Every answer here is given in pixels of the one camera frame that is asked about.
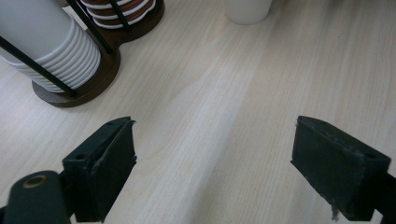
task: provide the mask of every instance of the black metal bar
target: black metal bar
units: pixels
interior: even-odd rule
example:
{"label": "black metal bar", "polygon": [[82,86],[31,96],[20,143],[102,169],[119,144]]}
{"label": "black metal bar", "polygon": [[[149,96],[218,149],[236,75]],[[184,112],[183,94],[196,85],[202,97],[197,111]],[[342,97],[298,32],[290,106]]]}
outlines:
{"label": "black metal bar", "polygon": [[136,164],[131,118],[104,124],[63,159],[77,222],[104,221]]}
{"label": "black metal bar", "polygon": [[88,12],[87,7],[82,4],[81,0],[76,0],[76,2],[78,3],[78,5],[82,8],[82,10],[85,12],[85,15],[87,15],[88,18],[90,18],[90,20],[92,21],[92,16],[91,14]]}
{"label": "black metal bar", "polygon": [[384,216],[381,224],[396,223],[396,178],[386,174],[375,198],[375,208]]}
{"label": "black metal bar", "polygon": [[0,208],[0,224],[3,224],[4,214],[6,213],[6,208]]}
{"label": "black metal bar", "polygon": [[64,170],[59,174],[59,179],[61,181],[62,192],[64,194],[66,213],[68,217],[71,217],[75,213],[76,204],[78,204],[78,190],[72,183],[70,183],[70,181],[67,181]]}
{"label": "black metal bar", "polygon": [[0,47],[2,49],[5,49],[8,53],[12,54],[14,57],[17,59],[21,60],[21,62],[25,63],[35,71],[37,71],[38,74],[43,76],[44,78],[48,79],[50,82],[52,82],[54,85],[59,87],[61,90],[64,92],[70,94],[71,96],[76,96],[77,92],[72,90],[70,87],[68,87],[66,84],[64,84],[59,78],[51,74],[47,69],[43,68],[40,64],[36,63],[33,59],[29,58],[26,54],[24,54],[22,51],[19,49],[15,48],[12,44],[10,44],[8,41],[6,41],[2,36],[0,36]]}
{"label": "black metal bar", "polygon": [[117,2],[115,0],[108,0],[108,1],[110,2],[111,6],[113,6],[114,10],[116,11],[117,16],[119,17],[120,21],[122,22],[124,29],[126,31],[131,31],[131,27],[129,26],[128,21],[126,20],[124,15],[122,14],[120,6],[117,4]]}
{"label": "black metal bar", "polygon": [[75,0],[67,0],[67,3],[70,5],[73,10],[78,14],[78,16],[81,18],[81,20],[87,25],[88,29],[91,31],[91,33],[97,38],[97,40],[101,43],[103,48],[105,48],[107,53],[113,52],[113,48],[110,47],[108,42],[105,40],[105,38],[100,34],[100,32],[93,26],[92,22],[90,19],[85,15],[84,11],[81,9],[81,7],[76,3]]}

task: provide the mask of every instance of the screw hole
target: screw hole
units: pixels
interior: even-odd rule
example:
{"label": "screw hole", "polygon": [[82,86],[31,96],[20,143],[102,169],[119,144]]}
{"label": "screw hole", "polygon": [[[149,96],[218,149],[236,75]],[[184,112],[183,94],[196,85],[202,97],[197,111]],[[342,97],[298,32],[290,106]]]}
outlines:
{"label": "screw hole", "polygon": [[43,185],[47,180],[47,177],[44,175],[35,175],[23,183],[23,187],[26,189],[33,189],[38,186]]}

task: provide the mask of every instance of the wood grain surface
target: wood grain surface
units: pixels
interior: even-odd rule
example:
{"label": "wood grain surface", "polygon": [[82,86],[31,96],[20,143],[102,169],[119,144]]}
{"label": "wood grain surface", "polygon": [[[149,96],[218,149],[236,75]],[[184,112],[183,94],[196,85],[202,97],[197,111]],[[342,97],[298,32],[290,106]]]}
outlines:
{"label": "wood grain surface", "polygon": [[249,26],[228,21],[221,0],[165,4],[85,105],[46,104],[0,62],[0,205],[18,179],[62,171],[63,157],[124,116],[137,121],[137,165],[108,224],[334,223],[290,164],[299,115],[396,159],[396,1],[274,0]]}

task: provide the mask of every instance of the wooden base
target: wooden base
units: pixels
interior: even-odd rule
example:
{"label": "wooden base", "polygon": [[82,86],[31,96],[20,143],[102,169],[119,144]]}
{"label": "wooden base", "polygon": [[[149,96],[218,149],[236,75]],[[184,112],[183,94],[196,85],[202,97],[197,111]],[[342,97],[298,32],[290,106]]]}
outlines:
{"label": "wooden base", "polygon": [[102,93],[114,80],[120,68],[120,45],[133,41],[148,32],[160,22],[165,10],[163,0],[157,1],[156,6],[152,9],[142,21],[131,25],[131,31],[126,32],[123,28],[117,30],[107,30],[95,25],[102,36],[113,48],[111,54],[107,54],[105,49],[99,44],[96,38],[87,30],[87,34],[92,38],[99,47],[101,53],[101,62],[96,73],[84,85],[76,89],[77,96],[72,97],[64,92],[56,93],[47,91],[41,86],[32,82],[35,94],[50,105],[57,107],[72,107],[82,105],[100,93]]}

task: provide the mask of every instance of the paper cup stack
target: paper cup stack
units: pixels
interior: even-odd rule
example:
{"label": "paper cup stack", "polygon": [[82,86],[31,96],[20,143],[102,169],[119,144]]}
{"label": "paper cup stack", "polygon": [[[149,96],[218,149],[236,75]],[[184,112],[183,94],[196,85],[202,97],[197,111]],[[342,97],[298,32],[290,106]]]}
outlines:
{"label": "paper cup stack", "polygon": [[[97,46],[56,1],[4,1],[0,35],[74,90],[95,74],[100,63]],[[0,54],[44,89],[63,92],[5,50]]]}
{"label": "paper cup stack", "polygon": [[[156,0],[120,0],[117,2],[130,25],[141,21],[154,8],[155,3]],[[98,26],[105,29],[122,27],[122,22],[116,11],[107,0],[82,0],[82,4],[87,7],[88,13],[92,15]]]}

